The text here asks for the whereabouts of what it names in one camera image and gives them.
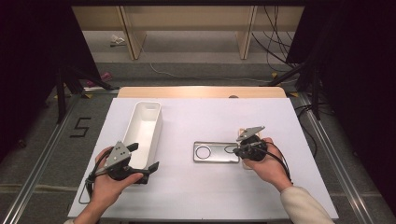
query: white tray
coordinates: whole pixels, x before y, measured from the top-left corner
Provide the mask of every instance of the white tray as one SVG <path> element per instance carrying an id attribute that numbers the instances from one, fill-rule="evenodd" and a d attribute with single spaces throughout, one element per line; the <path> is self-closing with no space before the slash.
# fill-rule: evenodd
<path id="1" fill-rule="evenodd" d="M 135 169 L 147 169 L 154 163 L 158 139 L 163 126 L 161 105 L 157 102 L 139 102 L 134 107 L 123 144 L 138 143 L 139 148 L 132 152 L 129 165 Z"/>

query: aluminum rail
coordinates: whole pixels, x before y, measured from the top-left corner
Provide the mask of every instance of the aluminum rail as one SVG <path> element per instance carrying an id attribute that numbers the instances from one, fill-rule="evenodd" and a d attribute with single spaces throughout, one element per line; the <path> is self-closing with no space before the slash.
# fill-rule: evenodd
<path id="1" fill-rule="evenodd" d="M 310 105 L 310 101 L 305 93 L 301 93 L 301 102 L 303 105 Z M 367 209 L 366 203 L 349 177 L 346 168 L 335 151 L 335 148 L 333 147 L 329 136 L 326 134 L 320 120 L 317 120 L 311 111 L 308 111 L 307 114 L 359 223 L 374 223 L 372 216 Z"/>
<path id="2" fill-rule="evenodd" d="M 33 191 L 35 190 L 35 185 L 44 173 L 44 170 L 51 158 L 52 152 L 56 148 L 59 139 L 62 136 L 62 132 L 67 124 L 68 118 L 80 97 L 80 95 L 73 95 L 70 99 L 69 108 L 67 109 L 64 119 L 55 126 L 48 143 L 44 147 L 43 152 L 35 163 L 35 167 L 21 187 L 18 196 L 9 207 L 6 218 L 3 220 L 3 224 L 15 224 L 20 220 L 21 215 L 33 194 Z"/>

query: black cable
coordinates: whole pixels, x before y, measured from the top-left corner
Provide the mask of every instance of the black cable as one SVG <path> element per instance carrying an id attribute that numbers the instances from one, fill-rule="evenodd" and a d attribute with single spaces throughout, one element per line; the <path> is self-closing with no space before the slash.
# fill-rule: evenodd
<path id="1" fill-rule="evenodd" d="M 269 36 L 268 34 L 266 34 L 264 31 L 262 32 L 268 39 L 271 39 L 271 36 Z M 274 39 L 272 39 L 272 41 L 274 41 L 274 42 L 276 42 L 277 44 L 281 44 L 281 45 L 283 45 L 283 46 L 286 46 L 286 47 L 288 47 L 288 48 L 290 48 L 290 45 L 287 45 L 287 44 L 284 44 L 284 43 L 280 43 L 280 42 L 277 42 L 276 40 L 274 40 Z"/>
<path id="2" fill-rule="evenodd" d="M 285 45 L 285 44 L 283 43 L 282 39 L 280 38 L 280 36 L 279 36 L 279 34 L 278 34 L 278 32 L 277 32 L 277 16 L 278 16 L 279 7 L 275 6 L 275 23 L 273 23 L 273 21 L 271 20 L 269 14 L 268 14 L 268 11 L 267 11 L 267 9 L 266 9 L 266 7 L 264 7 L 264 11 L 265 11 L 265 13 L 266 13 L 266 15 L 267 15 L 267 18 L 268 18 L 269 22 L 271 23 L 271 27 L 273 28 L 273 32 L 272 32 L 271 36 L 268 36 L 265 32 L 263 32 L 263 33 L 265 34 L 265 36 L 267 36 L 267 37 L 269 38 L 269 40 L 270 40 L 269 43 L 268 43 L 268 47 L 267 47 L 267 48 L 268 48 L 268 49 L 270 48 L 271 42 L 272 42 L 272 41 L 276 42 L 276 43 L 279 45 L 279 49 L 280 49 L 280 51 L 282 52 L 283 57 L 286 59 L 287 57 L 286 57 L 286 55 L 285 55 L 284 50 L 285 50 L 286 53 L 288 53 L 288 54 L 289 54 L 289 51 L 286 49 L 286 46 L 287 46 L 287 45 Z M 284 64 L 290 66 L 291 68 L 294 68 L 294 67 L 295 67 L 294 64 L 289 64 L 289 63 L 286 62 L 286 60 L 280 60 L 280 61 L 281 61 L 282 63 L 284 63 Z"/>
<path id="3" fill-rule="evenodd" d="M 269 50 L 268 48 L 266 48 L 257 38 L 256 36 L 252 33 L 253 38 L 257 41 L 257 43 L 269 54 L 271 54 L 272 56 L 274 56 L 275 58 L 277 58 L 278 60 L 280 60 L 282 63 L 290 66 L 291 68 L 293 68 L 293 66 L 291 66 L 290 64 L 286 63 L 285 60 L 279 58 L 278 56 L 276 56 L 271 50 Z"/>
<path id="4" fill-rule="evenodd" d="M 271 144 L 272 146 L 274 146 L 279 151 L 281 159 L 278 156 L 274 155 L 273 153 L 271 153 L 269 151 L 266 151 L 266 150 L 263 150 L 263 149 L 261 149 L 259 147 L 251 147 L 251 148 L 253 148 L 255 150 L 259 150 L 259 151 L 265 153 L 266 155 L 269 155 L 269 156 L 273 157 L 276 161 L 278 161 L 282 165 L 283 169 L 285 170 L 286 176 L 291 181 L 290 169 L 289 169 L 288 163 L 286 162 L 286 158 L 283 156 L 283 154 L 280 151 L 280 149 L 274 143 L 265 142 L 265 144 Z M 231 151 L 227 151 L 227 149 L 226 149 L 227 147 L 224 148 L 224 151 L 227 152 L 227 153 L 233 153 Z"/>
<path id="5" fill-rule="evenodd" d="M 290 40 L 293 41 L 293 38 L 291 38 L 289 32 L 286 32 L 286 34 L 289 36 Z"/>
<path id="6" fill-rule="evenodd" d="M 269 50 L 268 48 L 266 48 L 266 47 L 256 38 L 256 36 L 255 36 L 253 33 L 252 33 L 252 36 L 253 36 L 253 38 L 256 40 L 256 42 L 267 52 L 267 56 L 266 56 L 266 58 L 267 58 L 267 64 L 268 64 L 268 66 L 270 66 L 271 69 L 273 69 L 274 71 L 277 71 L 277 72 L 288 72 L 288 71 L 281 71 L 281 70 L 278 70 L 278 69 L 274 68 L 274 67 L 270 64 L 270 62 L 268 61 L 268 54 L 271 54 L 272 56 L 274 56 L 275 58 L 277 58 L 278 60 L 280 60 L 282 63 L 288 65 L 288 66 L 291 67 L 291 68 L 293 68 L 292 65 L 286 63 L 286 61 L 284 61 L 284 60 L 282 60 L 281 58 L 277 57 L 273 52 L 271 52 L 271 50 Z"/>
<path id="7" fill-rule="evenodd" d="M 323 110 L 319 110 L 320 113 L 325 114 L 325 115 L 329 115 L 329 116 L 335 116 L 334 112 L 324 112 Z"/>
<path id="8" fill-rule="evenodd" d="M 327 103 L 318 103 L 319 105 L 327 105 Z M 303 109 L 302 111 L 300 111 L 300 113 L 297 115 L 297 120 L 300 122 L 301 127 L 303 128 L 303 131 L 308 134 L 308 136 L 312 139 L 313 143 L 314 143 L 314 152 L 313 157 L 315 158 L 318 154 L 318 144 L 317 141 L 315 140 L 314 136 L 305 128 L 305 126 L 301 123 L 301 116 L 303 115 L 304 112 L 307 112 L 309 110 L 312 109 L 312 105 L 301 105 L 298 106 L 296 108 L 294 108 L 294 110 L 298 110 L 298 109 Z"/>
<path id="9" fill-rule="evenodd" d="M 88 191 L 88 195 L 90 196 L 90 201 L 91 201 L 91 196 L 92 196 L 92 193 L 93 193 L 93 187 L 92 187 L 92 185 L 93 185 L 93 183 L 95 182 L 96 177 L 99 176 L 99 175 L 96 174 L 96 171 L 97 171 L 97 169 L 98 169 L 98 167 L 99 167 L 99 164 L 102 162 L 102 160 L 103 160 L 105 157 L 107 157 L 108 155 L 110 155 L 112 149 L 113 149 L 113 147 L 110 148 L 108 151 L 106 151 L 106 152 L 99 158 L 99 160 L 96 162 L 95 166 L 93 167 L 92 171 L 90 172 L 90 174 L 88 175 L 88 177 L 85 179 L 84 189 L 86 189 L 86 190 Z M 84 203 L 84 202 L 81 201 L 81 197 L 82 197 L 82 193 L 84 192 L 84 189 L 81 191 L 81 194 L 79 195 L 79 199 L 78 199 L 78 202 L 81 203 L 81 204 L 87 204 L 87 203 L 89 203 L 89 202 Z"/>

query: white table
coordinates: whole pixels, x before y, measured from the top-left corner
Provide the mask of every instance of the white table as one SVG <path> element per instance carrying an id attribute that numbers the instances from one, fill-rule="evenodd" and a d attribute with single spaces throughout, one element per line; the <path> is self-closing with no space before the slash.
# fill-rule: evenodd
<path id="1" fill-rule="evenodd" d="M 234 142 L 240 128 L 264 125 L 262 137 L 271 136 L 283 152 L 294 185 L 310 191 L 337 219 L 332 200 L 304 138 L 290 100 L 117 98 L 81 180 L 69 216 L 85 205 L 78 203 L 94 157 L 125 134 L 134 105 L 155 101 L 163 107 L 163 129 L 157 148 L 159 170 L 148 184 L 126 189 L 104 218 L 163 221 L 266 221 L 288 219 L 279 193 L 241 163 L 196 163 L 195 141 Z M 83 201 L 88 200 L 86 192 Z"/>

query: person's right hand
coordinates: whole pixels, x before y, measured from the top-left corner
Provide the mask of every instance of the person's right hand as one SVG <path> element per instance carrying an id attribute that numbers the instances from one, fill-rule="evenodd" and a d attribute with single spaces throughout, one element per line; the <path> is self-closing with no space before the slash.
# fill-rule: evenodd
<path id="1" fill-rule="evenodd" d="M 268 143 L 267 151 L 282 160 L 282 155 L 279 150 L 274 147 L 273 140 L 269 137 L 263 138 L 262 140 Z M 244 163 L 248 167 L 252 168 L 262 180 L 274 185 L 279 192 L 292 186 L 283 166 L 272 156 L 266 155 L 262 161 L 244 159 Z"/>

